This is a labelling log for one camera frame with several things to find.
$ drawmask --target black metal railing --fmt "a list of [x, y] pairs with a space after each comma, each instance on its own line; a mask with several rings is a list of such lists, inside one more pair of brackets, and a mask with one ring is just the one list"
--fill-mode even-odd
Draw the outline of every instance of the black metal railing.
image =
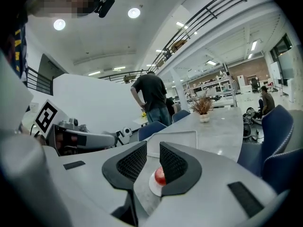
[[137, 71], [130, 71], [124, 73], [113, 74], [106, 77], [100, 77], [99, 79], [120, 82], [122, 84], [134, 83], [139, 76], [146, 74], [147, 70], [137, 70]]
[[53, 81], [30, 67], [28, 67], [27, 73], [27, 87], [38, 92], [53, 95]]
[[213, 19], [217, 19], [222, 13], [247, 0], [212, 0], [199, 10], [182, 28], [176, 32], [171, 40], [164, 46], [162, 52], [153, 61], [153, 67], [148, 71], [156, 71], [163, 66], [173, 54], [180, 49], [193, 35], [196, 35], [203, 26]]

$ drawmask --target black t-shirt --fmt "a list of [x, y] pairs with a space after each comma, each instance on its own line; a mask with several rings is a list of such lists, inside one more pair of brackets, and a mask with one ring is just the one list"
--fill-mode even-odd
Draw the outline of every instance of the black t-shirt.
[[171, 117], [175, 114], [175, 110], [173, 108], [174, 104], [175, 103], [171, 98], [166, 99], [166, 106], [167, 106], [167, 109], [169, 110], [169, 114], [170, 114]]
[[137, 92], [142, 91], [144, 101], [146, 102], [145, 111], [148, 112], [154, 108], [165, 108], [164, 95], [167, 94], [162, 80], [153, 74], [140, 76], [132, 85]]

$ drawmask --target seated person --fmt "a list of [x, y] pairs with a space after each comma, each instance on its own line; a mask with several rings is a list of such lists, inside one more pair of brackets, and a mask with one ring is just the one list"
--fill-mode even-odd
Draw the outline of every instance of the seated person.
[[178, 112], [177, 105], [172, 100], [172, 97], [166, 99], [166, 106], [171, 117]]
[[259, 100], [262, 115], [268, 114], [275, 108], [273, 97], [267, 92], [266, 86], [261, 87], [262, 99]]

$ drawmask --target person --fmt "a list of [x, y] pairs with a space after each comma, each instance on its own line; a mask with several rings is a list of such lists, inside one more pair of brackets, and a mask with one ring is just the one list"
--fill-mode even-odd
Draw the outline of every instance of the person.
[[[15, 18], [15, 23], [10, 30], [4, 43], [1, 41], [0, 49], [2, 49], [6, 60], [11, 65], [14, 72], [27, 86], [28, 66], [26, 61], [27, 42], [25, 24], [28, 16], [35, 17], [56, 17], [58, 15], [67, 16], [76, 15], [78, 17], [89, 14], [97, 8], [100, 0], [27, 0], [23, 8], [19, 11]], [[30, 134], [22, 123], [18, 131], [24, 134]], [[62, 135], [56, 136], [58, 143], [63, 142]]]
[[[144, 103], [138, 96], [142, 91]], [[166, 126], [171, 125], [171, 118], [166, 107], [166, 89], [163, 81], [150, 71], [140, 76], [131, 86], [131, 92], [138, 105], [143, 108], [149, 123], [159, 121]]]
[[267, 92], [266, 86], [261, 87], [262, 99], [259, 100], [260, 110], [262, 115], [268, 114], [275, 108], [273, 97]]
[[172, 97], [166, 99], [166, 107], [171, 117], [178, 112], [177, 105], [172, 100]]

